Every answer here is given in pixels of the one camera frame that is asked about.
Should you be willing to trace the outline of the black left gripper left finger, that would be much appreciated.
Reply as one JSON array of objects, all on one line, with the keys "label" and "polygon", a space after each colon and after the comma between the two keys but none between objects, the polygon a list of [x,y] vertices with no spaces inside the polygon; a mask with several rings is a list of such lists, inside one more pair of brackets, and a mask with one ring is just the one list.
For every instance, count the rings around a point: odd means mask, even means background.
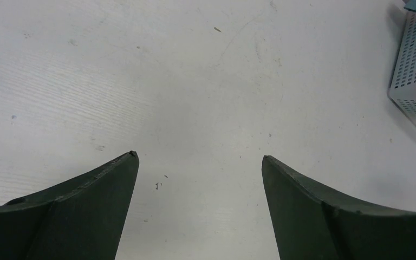
[{"label": "black left gripper left finger", "polygon": [[0,259],[114,259],[139,169],[135,151],[0,206]]}]

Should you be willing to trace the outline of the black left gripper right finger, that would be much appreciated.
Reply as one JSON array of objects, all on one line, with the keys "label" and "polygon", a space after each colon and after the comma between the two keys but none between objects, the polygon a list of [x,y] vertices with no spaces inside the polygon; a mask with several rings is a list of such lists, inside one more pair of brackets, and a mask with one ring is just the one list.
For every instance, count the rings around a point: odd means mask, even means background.
[{"label": "black left gripper right finger", "polygon": [[416,212],[354,198],[262,160],[280,259],[416,259]]}]

